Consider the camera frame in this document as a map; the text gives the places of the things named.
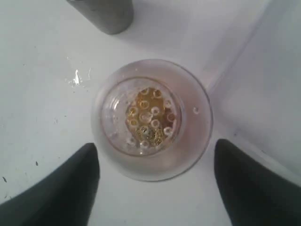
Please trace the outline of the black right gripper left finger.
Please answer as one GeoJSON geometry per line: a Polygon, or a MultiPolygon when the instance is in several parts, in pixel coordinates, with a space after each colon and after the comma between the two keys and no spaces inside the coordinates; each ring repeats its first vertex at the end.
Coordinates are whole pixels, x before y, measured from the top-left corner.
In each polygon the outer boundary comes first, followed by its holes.
{"type": "Polygon", "coordinates": [[[2,226],[86,226],[100,180],[96,146],[84,144],[47,177],[0,206],[2,226]]]}

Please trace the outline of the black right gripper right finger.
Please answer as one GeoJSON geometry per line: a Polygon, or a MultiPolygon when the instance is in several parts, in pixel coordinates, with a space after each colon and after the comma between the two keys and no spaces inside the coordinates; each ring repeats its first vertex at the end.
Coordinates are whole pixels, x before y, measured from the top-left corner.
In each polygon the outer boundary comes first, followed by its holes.
{"type": "Polygon", "coordinates": [[[215,145],[215,179],[234,226],[299,226],[301,188],[226,139],[215,145]]]}

